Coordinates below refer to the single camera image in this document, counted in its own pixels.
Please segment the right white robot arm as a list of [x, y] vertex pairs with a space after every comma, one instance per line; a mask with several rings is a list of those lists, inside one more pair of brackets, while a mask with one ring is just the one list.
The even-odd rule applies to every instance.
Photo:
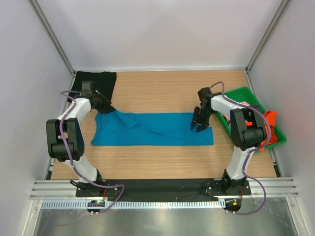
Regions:
[[223, 172], [221, 190], [235, 195], [247, 180], [248, 162], [253, 153], [267, 139], [265, 117], [258, 105], [245, 105], [234, 101], [221, 92], [213, 93], [209, 87], [198, 91], [200, 105], [194, 108], [191, 129], [200, 132], [209, 127], [210, 116], [216, 113], [230, 119], [231, 140], [234, 150], [230, 164]]

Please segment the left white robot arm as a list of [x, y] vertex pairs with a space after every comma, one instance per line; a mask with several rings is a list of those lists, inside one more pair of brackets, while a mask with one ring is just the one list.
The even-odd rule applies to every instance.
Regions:
[[83, 118], [96, 110], [105, 114], [112, 108], [111, 102], [99, 92], [94, 81], [83, 81], [79, 91], [62, 91], [71, 100], [70, 106], [56, 119], [46, 122], [46, 137], [49, 156], [70, 167], [78, 176], [70, 183], [77, 188], [77, 194], [98, 197], [105, 192], [104, 181], [85, 155], [85, 143], [80, 128]]

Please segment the blue t shirt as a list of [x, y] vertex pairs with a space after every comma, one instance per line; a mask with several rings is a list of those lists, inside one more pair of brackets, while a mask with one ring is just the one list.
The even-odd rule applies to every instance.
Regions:
[[212, 146], [210, 127], [190, 129], [193, 113], [97, 114], [94, 146]]

